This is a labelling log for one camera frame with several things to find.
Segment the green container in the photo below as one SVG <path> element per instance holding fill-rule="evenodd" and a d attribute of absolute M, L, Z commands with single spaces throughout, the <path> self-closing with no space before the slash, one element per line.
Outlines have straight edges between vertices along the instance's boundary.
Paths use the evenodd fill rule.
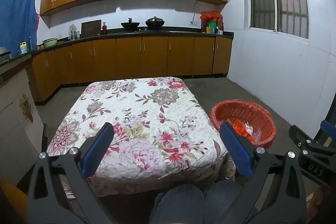
<path fill-rule="evenodd" d="M 216 28 L 217 27 L 217 21 L 210 21 L 210 28 Z"/>

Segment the black countertop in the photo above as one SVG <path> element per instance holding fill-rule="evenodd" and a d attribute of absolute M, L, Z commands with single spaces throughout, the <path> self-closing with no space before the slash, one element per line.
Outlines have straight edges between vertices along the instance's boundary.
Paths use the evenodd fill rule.
<path fill-rule="evenodd" d="M 123 31 L 124 28 L 118 28 L 118 29 L 109 29 L 107 30 L 107 34 L 100 34 L 100 35 L 94 35 L 92 37 L 81 37 L 78 39 L 74 39 L 74 40 L 69 40 L 67 37 L 66 38 L 61 38 L 58 40 L 58 42 L 56 43 L 56 45 L 48 47 L 48 48 L 43 48 L 40 50 L 36 50 L 36 51 L 30 51 L 30 52 L 26 52 L 24 54 L 20 54 L 16 57 L 12 57 L 4 62 L 2 62 L 0 64 L 0 67 L 8 64 L 14 60 L 17 60 L 23 56 L 26 56 L 28 54 L 36 55 L 39 54 L 41 52 L 44 52 L 46 50 L 52 50 L 55 48 L 59 48 L 59 47 L 64 47 L 66 45 L 72 45 L 72 44 L 76 44 L 79 42 L 84 42 L 84 41 L 90 41 L 90 40 L 97 40 L 97 39 L 106 39 L 106 38 L 118 38 L 118 37 L 138 37 L 138 36 L 151 36 L 151 35 L 176 35 L 176 36 L 188 36 L 188 35 L 194 35 L 194 36 L 198 36 L 198 37 L 225 37 L 225 38 L 230 38 L 233 39 L 234 38 L 234 33 L 233 32 L 223 32 L 223 35 L 220 34 L 207 34 L 207 33 L 201 33 L 201 29 L 196 29 L 196 28 L 184 28 L 184 27 L 162 27 L 163 30 L 160 31 L 149 31 L 149 30 L 140 30 L 140 31 L 134 31 L 134 32 L 125 32 Z"/>

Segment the blue gripper pad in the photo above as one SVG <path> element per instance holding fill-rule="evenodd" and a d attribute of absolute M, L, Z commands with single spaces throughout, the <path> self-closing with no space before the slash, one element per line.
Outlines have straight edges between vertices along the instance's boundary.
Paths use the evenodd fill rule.
<path fill-rule="evenodd" d="M 323 132 L 327 133 L 330 138 L 336 140 L 336 127 L 334 127 L 331 123 L 323 120 L 321 122 L 320 128 L 323 130 Z"/>
<path fill-rule="evenodd" d="M 247 179 L 251 179 L 253 175 L 252 159 L 242 143 L 239 141 L 234 129 L 224 122 L 220 127 L 219 135 L 236 164 L 239 173 Z"/>
<path fill-rule="evenodd" d="M 82 145 L 83 150 L 88 148 L 82 159 L 81 174 L 84 179 L 93 176 L 105 155 L 108 147 L 112 143 L 114 135 L 113 126 L 106 122 L 96 136 L 88 138 Z"/>

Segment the pot lid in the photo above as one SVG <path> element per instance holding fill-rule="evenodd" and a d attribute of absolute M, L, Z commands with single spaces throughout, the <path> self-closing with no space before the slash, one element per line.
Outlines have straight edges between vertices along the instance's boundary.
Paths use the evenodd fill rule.
<path fill-rule="evenodd" d="M 162 18 L 158 18 L 158 17 L 152 17 L 147 19 L 146 21 L 164 21 Z"/>

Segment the red bottle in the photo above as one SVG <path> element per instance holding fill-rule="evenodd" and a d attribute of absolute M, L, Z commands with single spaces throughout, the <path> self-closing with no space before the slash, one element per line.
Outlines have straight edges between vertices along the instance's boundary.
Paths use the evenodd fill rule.
<path fill-rule="evenodd" d="M 107 32 L 107 26 L 105 25 L 106 22 L 103 22 L 103 34 L 106 34 Z"/>

